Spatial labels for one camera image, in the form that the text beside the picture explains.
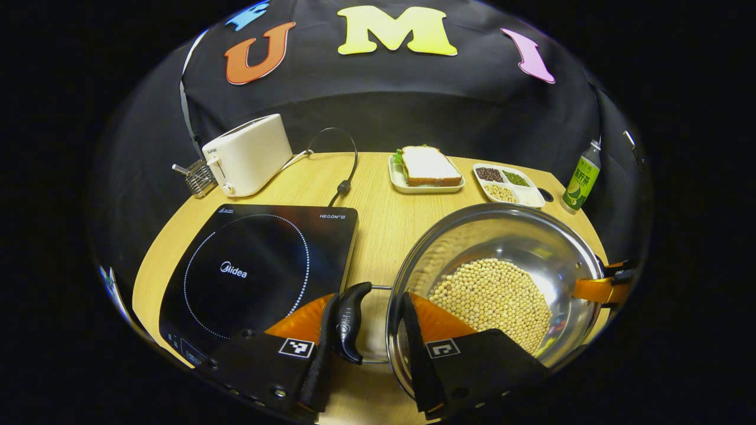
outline yellow letter m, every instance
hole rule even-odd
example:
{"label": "yellow letter m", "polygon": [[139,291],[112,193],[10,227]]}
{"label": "yellow letter m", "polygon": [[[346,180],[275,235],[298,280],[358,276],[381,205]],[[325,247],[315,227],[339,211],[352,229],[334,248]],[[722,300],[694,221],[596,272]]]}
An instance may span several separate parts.
{"label": "yellow letter m", "polygon": [[375,6],[355,6],[342,9],[346,18],[346,41],[339,46],[340,54],[369,53],[378,45],[367,39],[370,30],[389,50],[396,50],[412,31],[407,47],[420,53],[454,56],[457,48],[449,44],[442,19],[446,14],[431,8],[412,7],[397,19]]}

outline black cable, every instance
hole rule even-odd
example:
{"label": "black cable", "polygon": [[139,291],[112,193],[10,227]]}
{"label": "black cable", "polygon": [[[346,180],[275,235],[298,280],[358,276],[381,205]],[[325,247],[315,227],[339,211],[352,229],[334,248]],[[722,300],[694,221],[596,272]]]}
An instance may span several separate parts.
{"label": "black cable", "polygon": [[355,171],[357,170],[357,145],[355,144],[355,140],[352,138],[352,136],[348,132],[345,132],[344,130],[341,130],[337,127],[328,127],[326,129],[320,130],[312,138],[312,140],[310,140],[310,144],[307,145],[307,148],[305,150],[309,152],[310,147],[312,147],[312,144],[315,142],[315,139],[318,138],[318,136],[321,135],[322,132],[326,132],[328,130],[336,130],[336,131],[344,133],[349,138],[349,140],[352,141],[352,146],[355,147],[355,163],[354,165],[352,165],[352,172],[349,173],[349,178],[339,183],[339,186],[336,188],[336,194],[333,195],[333,199],[331,199],[330,203],[328,203],[328,206],[333,206],[333,203],[336,202],[336,198],[338,198],[340,194],[346,194],[347,192],[349,192],[349,188],[352,187],[352,177],[355,176]]}

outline pink letter i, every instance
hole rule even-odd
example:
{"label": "pink letter i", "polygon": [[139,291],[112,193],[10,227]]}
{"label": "pink letter i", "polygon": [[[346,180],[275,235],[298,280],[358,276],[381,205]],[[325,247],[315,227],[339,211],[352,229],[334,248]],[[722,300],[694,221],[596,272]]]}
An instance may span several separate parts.
{"label": "pink letter i", "polygon": [[533,40],[509,29],[502,28],[501,32],[511,37],[512,41],[515,42],[515,46],[520,51],[522,62],[519,63],[519,67],[522,72],[550,84],[556,81],[554,76],[546,70],[546,64],[544,64],[544,60],[538,54],[538,45]]}

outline toaster knob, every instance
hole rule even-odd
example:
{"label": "toaster knob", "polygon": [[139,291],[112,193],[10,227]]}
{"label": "toaster knob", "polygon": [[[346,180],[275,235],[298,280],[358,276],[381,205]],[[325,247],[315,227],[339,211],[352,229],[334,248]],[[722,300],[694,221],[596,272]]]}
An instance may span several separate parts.
{"label": "toaster knob", "polygon": [[232,195],[234,194],[234,192],[236,192],[236,188],[231,183],[224,183],[221,186],[221,189],[223,189],[223,193],[227,195]]}

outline round table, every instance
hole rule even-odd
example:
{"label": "round table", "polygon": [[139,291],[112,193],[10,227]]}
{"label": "round table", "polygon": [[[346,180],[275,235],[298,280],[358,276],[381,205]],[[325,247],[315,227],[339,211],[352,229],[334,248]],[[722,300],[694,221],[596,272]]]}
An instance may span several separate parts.
{"label": "round table", "polygon": [[[606,264],[606,254],[593,226],[581,210],[567,213],[559,205],[565,188],[548,172],[510,164],[450,157],[462,172],[466,184],[446,194],[403,194],[389,179],[391,153],[359,153],[352,189],[333,206],[355,208],[359,214],[358,234],[345,287],[370,281],[392,285],[404,257],[434,223],[458,209],[488,198],[473,175],[473,164],[489,163],[524,172],[537,187],[554,196],[542,211],[551,214],[577,232]],[[157,235],[144,257],[136,277],[133,309],[157,343],[188,367],[160,337],[160,304],[166,285],[179,259],[207,219],[224,203],[262,205],[326,206],[336,186],[349,176],[353,152],[312,154],[286,168],[255,195],[229,198],[216,188],[202,199],[189,198]],[[362,327],[358,348],[366,359],[385,359],[385,318],[388,291],[373,291],[362,303]],[[587,340],[606,323],[609,309],[602,309]],[[414,400],[399,386],[388,365],[352,365],[334,360],[331,395],[318,423],[372,425],[383,423],[426,423]]]}

